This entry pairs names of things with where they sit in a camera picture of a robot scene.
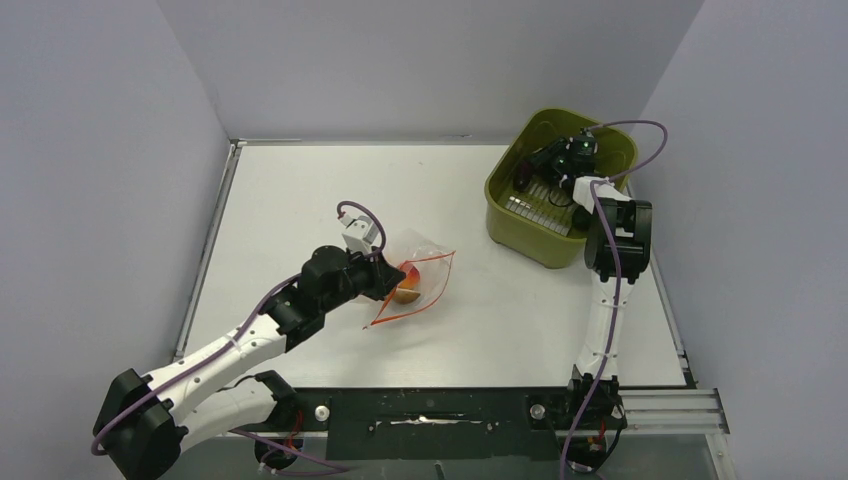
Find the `purple toy eggplant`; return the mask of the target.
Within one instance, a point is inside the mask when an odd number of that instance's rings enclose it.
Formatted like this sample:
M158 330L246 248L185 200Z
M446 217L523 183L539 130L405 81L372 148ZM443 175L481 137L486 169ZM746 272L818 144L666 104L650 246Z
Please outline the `purple toy eggplant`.
M512 186L516 192L525 192L533 179L533 171L520 171L513 177Z

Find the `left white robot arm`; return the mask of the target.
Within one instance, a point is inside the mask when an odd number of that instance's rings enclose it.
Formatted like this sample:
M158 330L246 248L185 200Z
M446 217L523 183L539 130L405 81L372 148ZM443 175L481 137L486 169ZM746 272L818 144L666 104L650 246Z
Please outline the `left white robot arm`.
M405 278L378 252L317 248L230 332L146 374L116 376L93 427L92 455L109 457L127 479L158 479L197 444L271 419L290 385L273 371L240 386L234 380L315 335L329 312L360 296L385 300Z

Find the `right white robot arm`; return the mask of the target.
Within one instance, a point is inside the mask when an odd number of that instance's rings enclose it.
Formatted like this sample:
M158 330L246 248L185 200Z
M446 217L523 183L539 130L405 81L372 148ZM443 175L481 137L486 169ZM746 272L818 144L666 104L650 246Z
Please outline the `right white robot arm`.
M599 141L593 128L562 136L529 154L513 179L515 189L538 181L567 195L574 226L586 233L584 262L591 274L591 306L578 355L572 392L562 400L564 417L585 427L620 406L620 328L637 280L647 270L653 206L619 191L597 168Z

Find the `clear zip top bag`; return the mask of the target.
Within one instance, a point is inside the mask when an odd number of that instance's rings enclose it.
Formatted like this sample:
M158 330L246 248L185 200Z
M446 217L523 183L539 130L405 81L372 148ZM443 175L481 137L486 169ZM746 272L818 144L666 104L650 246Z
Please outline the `clear zip top bag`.
M406 277L384 300L373 302L373 317L362 329L406 320L431 309L447 289L455 255L455 249L413 229L399 232L389 242L384 256Z

